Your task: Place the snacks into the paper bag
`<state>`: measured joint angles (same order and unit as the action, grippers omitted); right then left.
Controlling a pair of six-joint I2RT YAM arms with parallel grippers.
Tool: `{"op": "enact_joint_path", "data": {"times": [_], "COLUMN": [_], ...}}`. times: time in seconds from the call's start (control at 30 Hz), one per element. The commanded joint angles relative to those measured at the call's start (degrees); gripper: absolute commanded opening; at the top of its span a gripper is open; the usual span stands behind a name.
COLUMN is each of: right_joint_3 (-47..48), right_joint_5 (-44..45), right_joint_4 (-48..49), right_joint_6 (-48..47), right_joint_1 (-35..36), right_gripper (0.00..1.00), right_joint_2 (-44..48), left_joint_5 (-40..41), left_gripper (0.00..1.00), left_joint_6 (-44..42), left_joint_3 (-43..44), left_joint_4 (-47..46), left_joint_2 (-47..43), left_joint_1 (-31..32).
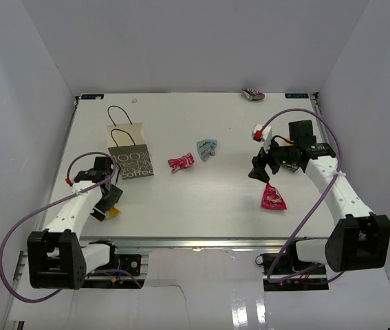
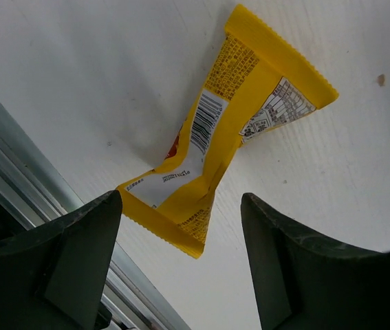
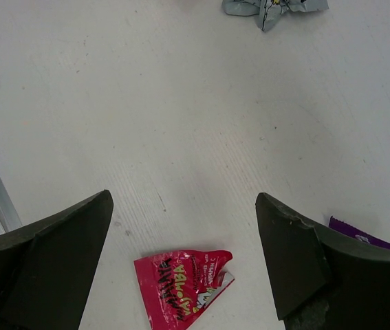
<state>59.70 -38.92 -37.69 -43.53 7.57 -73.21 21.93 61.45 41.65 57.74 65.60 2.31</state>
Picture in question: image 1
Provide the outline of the grey white paper coffee bag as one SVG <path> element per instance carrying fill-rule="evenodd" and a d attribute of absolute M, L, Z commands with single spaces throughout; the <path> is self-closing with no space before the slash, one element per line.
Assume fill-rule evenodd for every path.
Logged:
<path fill-rule="evenodd" d="M 116 123 L 111 116 L 112 109 L 123 112 L 127 122 Z M 118 105 L 109 106 L 107 115 L 111 120 L 111 125 L 107 126 L 107 148 L 118 165 L 120 178 L 126 180 L 154 176 L 144 124 L 133 122 L 129 114 Z"/>

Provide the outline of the light blue Himalaya snack pouch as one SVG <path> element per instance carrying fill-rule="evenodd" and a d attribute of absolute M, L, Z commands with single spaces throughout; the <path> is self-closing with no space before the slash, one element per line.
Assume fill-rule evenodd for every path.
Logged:
<path fill-rule="evenodd" d="M 200 159 L 206 162 L 210 157 L 216 155 L 217 140 L 202 140 L 197 142 L 197 152 Z"/>

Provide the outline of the red snack packet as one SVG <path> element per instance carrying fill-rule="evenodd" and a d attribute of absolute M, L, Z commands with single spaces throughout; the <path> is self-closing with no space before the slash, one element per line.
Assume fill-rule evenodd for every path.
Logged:
<path fill-rule="evenodd" d="M 175 173 L 182 169 L 187 169 L 195 163 L 191 153 L 187 153 L 179 158 L 169 159 L 168 164 L 171 167 L 171 172 Z"/>

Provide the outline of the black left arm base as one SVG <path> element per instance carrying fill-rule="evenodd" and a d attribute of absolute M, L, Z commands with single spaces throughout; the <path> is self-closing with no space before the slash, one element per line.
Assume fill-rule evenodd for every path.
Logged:
<path fill-rule="evenodd" d="M 139 277 L 141 274 L 142 256 L 140 254 L 118 254 L 115 253 L 110 261 L 98 267 L 90 275 L 87 275 L 87 280 L 106 280 L 119 281 L 125 278 L 131 278 L 123 272 L 127 272 L 133 277 Z"/>

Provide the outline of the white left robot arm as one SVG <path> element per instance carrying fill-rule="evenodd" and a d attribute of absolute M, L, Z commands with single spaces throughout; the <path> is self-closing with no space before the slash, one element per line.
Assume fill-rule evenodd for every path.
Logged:
<path fill-rule="evenodd" d="M 37 289 L 80 289 L 94 270 L 113 274 L 120 266 L 115 245 L 96 241 L 86 246 L 79 238 L 89 217 L 104 221 L 122 195 L 112 184 L 116 166 L 109 156 L 96 157 L 94 166 L 73 180 L 72 198 L 43 230 L 27 239 L 30 284 Z"/>

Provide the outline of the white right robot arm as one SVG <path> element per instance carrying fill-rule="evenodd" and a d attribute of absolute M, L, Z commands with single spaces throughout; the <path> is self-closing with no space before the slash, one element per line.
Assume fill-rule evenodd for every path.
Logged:
<path fill-rule="evenodd" d="M 279 145 L 269 126 L 257 124 L 252 138 L 262 147 L 253 157 L 249 177 L 270 181 L 266 168 L 277 173 L 282 166 L 298 166 L 312 180 L 334 220 L 326 239 L 299 239 L 292 242 L 285 257 L 286 268 L 303 273 L 310 263 L 328 265 L 334 272 L 376 269 L 384 266 L 390 240 L 390 220 L 367 206 L 339 169 L 333 148 L 319 143 L 312 121 L 289 124 L 291 142 Z"/>

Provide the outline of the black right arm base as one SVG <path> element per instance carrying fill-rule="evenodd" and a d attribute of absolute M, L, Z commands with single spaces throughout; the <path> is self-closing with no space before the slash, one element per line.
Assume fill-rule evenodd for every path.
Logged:
<path fill-rule="evenodd" d="M 289 278 L 281 283 L 269 283 L 268 271 L 276 254 L 259 254 L 254 262 L 263 271 L 263 288 L 265 292 L 305 292 L 328 290 L 329 284 L 327 272 L 324 266 L 313 269 L 310 272 Z M 271 279 L 279 279 L 300 272 L 312 266 L 312 263 L 301 262 L 292 256 L 285 254 L 279 259 L 274 268 Z"/>

